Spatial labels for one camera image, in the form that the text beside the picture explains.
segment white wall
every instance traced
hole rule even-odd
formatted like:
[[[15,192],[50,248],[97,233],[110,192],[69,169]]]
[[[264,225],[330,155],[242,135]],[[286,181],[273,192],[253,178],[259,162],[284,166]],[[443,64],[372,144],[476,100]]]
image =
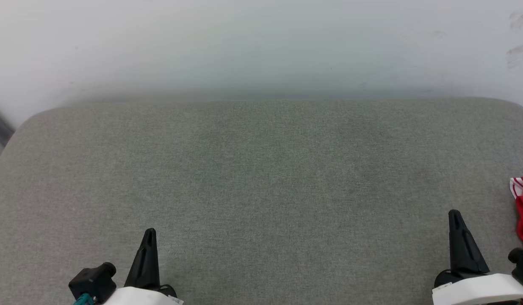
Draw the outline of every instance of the white wall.
[[[0,0],[0,113],[100,100],[523,105],[523,0]]]

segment gray fabric surface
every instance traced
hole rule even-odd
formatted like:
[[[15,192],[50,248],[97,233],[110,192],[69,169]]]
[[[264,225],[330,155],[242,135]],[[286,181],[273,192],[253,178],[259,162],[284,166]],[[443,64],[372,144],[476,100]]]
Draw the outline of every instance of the gray fabric surface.
[[[523,108],[481,98],[87,105],[0,158],[0,305],[123,284],[143,232],[188,305],[431,303],[459,209],[492,272],[520,245]]]

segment teal cable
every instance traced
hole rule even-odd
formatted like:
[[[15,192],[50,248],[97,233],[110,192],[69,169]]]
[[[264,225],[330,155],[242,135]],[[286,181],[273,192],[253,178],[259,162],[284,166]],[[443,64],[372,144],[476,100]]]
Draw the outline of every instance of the teal cable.
[[[82,294],[73,305],[94,305],[94,300],[89,294]]]

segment dark gray strip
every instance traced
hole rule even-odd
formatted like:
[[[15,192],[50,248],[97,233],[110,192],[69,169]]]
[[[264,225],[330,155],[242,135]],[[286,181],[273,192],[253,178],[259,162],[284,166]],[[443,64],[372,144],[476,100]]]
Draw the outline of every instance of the dark gray strip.
[[[7,124],[2,118],[0,118],[0,143],[5,147],[9,139],[11,139],[15,132],[9,124]]]

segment white backdrop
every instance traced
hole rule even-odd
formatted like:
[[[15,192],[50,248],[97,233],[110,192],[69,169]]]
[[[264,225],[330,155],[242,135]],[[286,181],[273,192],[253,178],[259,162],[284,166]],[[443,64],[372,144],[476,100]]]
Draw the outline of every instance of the white backdrop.
[[[0,0],[0,113],[120,100],[523,105],[523,0]]]

